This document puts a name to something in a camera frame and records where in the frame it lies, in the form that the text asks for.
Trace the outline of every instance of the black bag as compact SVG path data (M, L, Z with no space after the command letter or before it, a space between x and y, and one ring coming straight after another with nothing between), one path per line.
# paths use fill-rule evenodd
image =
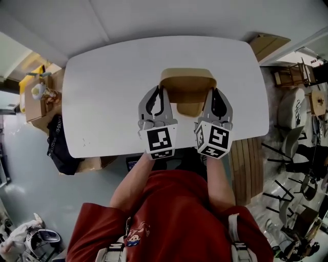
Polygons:
M47 128L49 129L47 155L51 157L59 172L74 175L82 159L73 158L68 152L62 116L55 115Z

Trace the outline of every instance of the white table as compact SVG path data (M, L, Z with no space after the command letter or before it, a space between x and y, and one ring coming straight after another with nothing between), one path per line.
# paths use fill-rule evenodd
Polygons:
M233 108L234 140L265 135L268 99L250 46L204 36L138 39L102 47L71 58L63 85L67 146L76 158L144 151L137 134L138 104L159 84L166 68L204 68ZM196 145L196 118L177 113L176 148Z

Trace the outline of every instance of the white strap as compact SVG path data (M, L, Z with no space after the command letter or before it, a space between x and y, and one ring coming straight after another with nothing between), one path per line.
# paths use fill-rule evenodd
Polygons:
M252 250L247 248L245 243L240 242L238 236L238 219L239 214L229 215L229 235L233 242L231 245L231 255L233 262L257 262L257 257Z
M111 244L109 248L103 248L98 251L95 262L126 262L127 251L124 247L124 237Z
M233 242L238 242L238 228L237 228L237 218L239 216L238 214L229 215L228 221L229 221L229 235Z

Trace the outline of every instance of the concrete floor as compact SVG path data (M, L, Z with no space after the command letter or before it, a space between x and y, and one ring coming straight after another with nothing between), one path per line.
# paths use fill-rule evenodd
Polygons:
M4 148L12 183L0 190L15 225L30 221L38 213L49 229L68 244L82 203L107 206L127 173L125 158L119 157L99 171L60 176L47 156L47 136L27 124L25 115L4 116Z

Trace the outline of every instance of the fiducial marker cube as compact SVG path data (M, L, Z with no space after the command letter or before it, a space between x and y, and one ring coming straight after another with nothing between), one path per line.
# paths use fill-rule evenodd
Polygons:
M141 130L140 138L150 159L167 158L174 155L178 124Z
M198 153L220 159L230 151L232 132L202 121L196 130L196 139Z

